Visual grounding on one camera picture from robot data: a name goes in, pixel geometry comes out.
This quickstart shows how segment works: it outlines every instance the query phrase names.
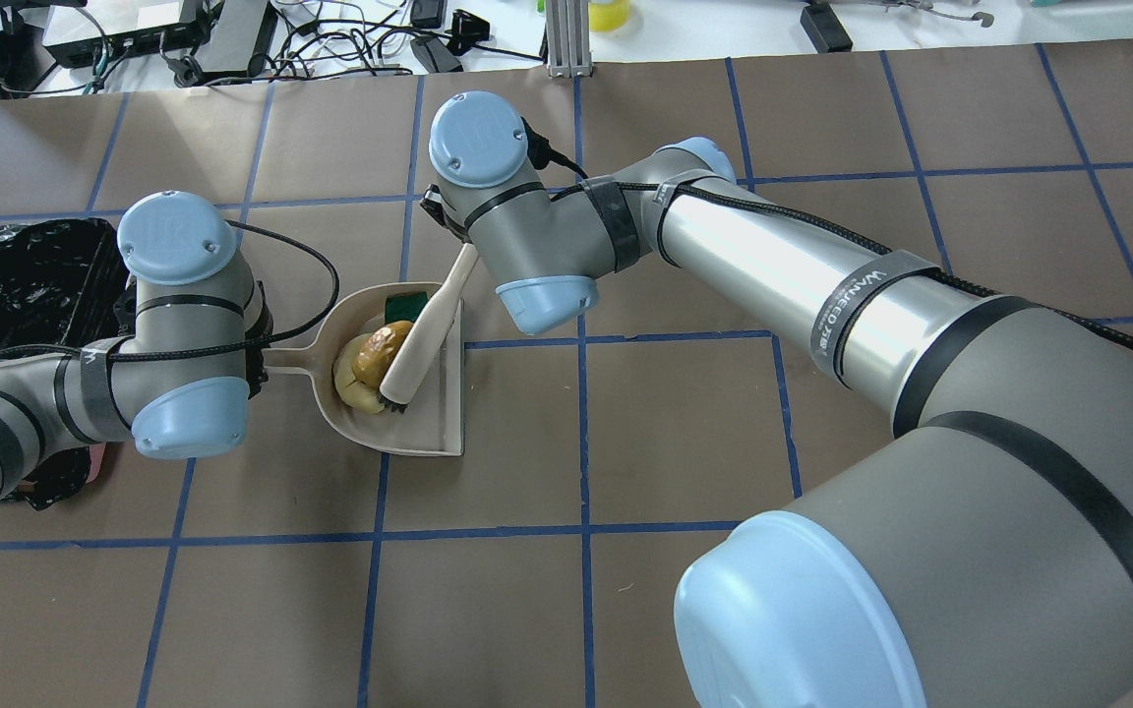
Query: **yellow container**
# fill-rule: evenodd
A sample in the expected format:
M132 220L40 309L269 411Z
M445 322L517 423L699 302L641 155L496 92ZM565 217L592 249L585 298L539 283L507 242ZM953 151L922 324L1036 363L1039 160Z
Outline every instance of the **yellow container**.
M588 0L589 32L611 32L629 22L630 0Z

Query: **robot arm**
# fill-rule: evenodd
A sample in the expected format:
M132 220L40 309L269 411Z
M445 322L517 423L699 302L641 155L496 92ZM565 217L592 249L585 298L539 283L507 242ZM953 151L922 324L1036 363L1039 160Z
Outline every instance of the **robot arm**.
M770 205L701 138L550 197L518 113L467 93L431 159L424 206L475 242L526 334L657 254L891 415L895 443L684 573L698 702L1087 708L1132 689L1128 351Z
M92 342L80 357L0 361L0 497L50 454L83 444L134 438L148 458L185 459L242 442L242 351L152 360L272 326L239 237L203 198L167 191L125 214L117 246L138 282L134 338ZM143 360L113 366L109 353Z

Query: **cleaning brush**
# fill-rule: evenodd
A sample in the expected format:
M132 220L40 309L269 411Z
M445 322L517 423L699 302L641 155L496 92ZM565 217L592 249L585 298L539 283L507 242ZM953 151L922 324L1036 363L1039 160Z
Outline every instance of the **cleaning brush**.
M409 402L412 402L421 379L427 377L432 361L435 361L444 336L453 326L453 317L458 314L458 301L462 299L462 287L471 278L471 270L478 261L478 251L470 242L463 242L458 261L453 262L449 278L443 285L427 300L426 308L418 315L404 346L400 347L397 358L387 369L387 376L378 385L378 400L398 413L403 413Z

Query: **beige dustpan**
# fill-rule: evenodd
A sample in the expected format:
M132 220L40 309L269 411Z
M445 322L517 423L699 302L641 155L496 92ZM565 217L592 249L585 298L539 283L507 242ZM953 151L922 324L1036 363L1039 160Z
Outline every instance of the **beige dustpan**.
M343 437L366 447L410 454L418 458L451 457L462 453L462 305L444 338L440 357L408 411L361 413L346 407L334 391L332 365L339 350L364 332L383 325L383 305L387 297L426 291L435 295L437 282L397 282L366 287L334 305L317 331L317 339L304 349L265 349L265 368L271 373L307 375L314 384L314 399L323 417Z

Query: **black trash bag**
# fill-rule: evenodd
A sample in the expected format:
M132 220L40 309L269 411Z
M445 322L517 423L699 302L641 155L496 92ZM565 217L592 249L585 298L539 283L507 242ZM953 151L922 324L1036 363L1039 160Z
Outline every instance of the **black trash bag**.
M112 305L129 273L105 220L0 225L0 349L17 344L82 347L117 335ZM90 472L86 449L41 463L23 498L36 510L77 494Z

